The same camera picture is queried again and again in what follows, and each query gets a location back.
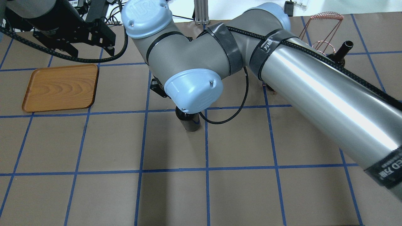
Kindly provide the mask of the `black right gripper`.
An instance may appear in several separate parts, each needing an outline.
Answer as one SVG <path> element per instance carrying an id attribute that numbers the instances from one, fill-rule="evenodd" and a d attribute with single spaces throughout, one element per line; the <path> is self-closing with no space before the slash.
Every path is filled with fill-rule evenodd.
<path id="1" fill-rule="evenodd" d="M 153 78 L 151 80 L 149 89 L 152 90 L 153 92 L 155 92 L 156 94 L 158 94 L 159 96 L 161 96 L 162 98 L 170 98 L 165 90 L 163 89 L 163 87 L 160 85 L 160 83 L 158 82 L 158 80 L 156 78 Z"/>

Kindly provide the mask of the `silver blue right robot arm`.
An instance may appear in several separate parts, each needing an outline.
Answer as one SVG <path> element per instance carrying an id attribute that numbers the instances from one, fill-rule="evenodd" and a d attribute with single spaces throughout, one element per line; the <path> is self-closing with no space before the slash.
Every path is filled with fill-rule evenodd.
<path id="1" fill-rule="evenodd" d="M 303 43 L 279 5 L 248 9 L 192 41 L 165 0 L 128 1 L 122 22 L 180 111 L 207 109 L 222 94 L 222 80 L 248 67 L 401 199 L 401 102 Z"/>

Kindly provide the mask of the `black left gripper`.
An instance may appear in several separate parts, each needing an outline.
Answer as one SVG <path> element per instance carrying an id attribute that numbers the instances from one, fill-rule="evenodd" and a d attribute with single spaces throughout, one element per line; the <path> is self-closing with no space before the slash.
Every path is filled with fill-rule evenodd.
<path id="1" fill-rule="evenodd" d="M 89 23 L 63 22 L 52 30 L 35 30 L 33 37 L 45 47 L 64 51 L 72 57 L 79 55 L 73 43 L 102 47 L 110 56 L 115 55 L 116 34 L 101 19 Z"/>

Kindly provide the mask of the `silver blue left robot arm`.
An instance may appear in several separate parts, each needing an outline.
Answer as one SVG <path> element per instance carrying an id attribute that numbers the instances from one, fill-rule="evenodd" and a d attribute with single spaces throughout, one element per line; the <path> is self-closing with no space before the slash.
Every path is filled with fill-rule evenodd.
<path id="1" fill-rule="evenodd" d="M 116 34 L 105 16 L 114 0 L 7 0 L 6 9 L 35 29 L 33 37 L 51 50 L 78 57 L 75 43 L 103 48 L 115 55 Z"/>

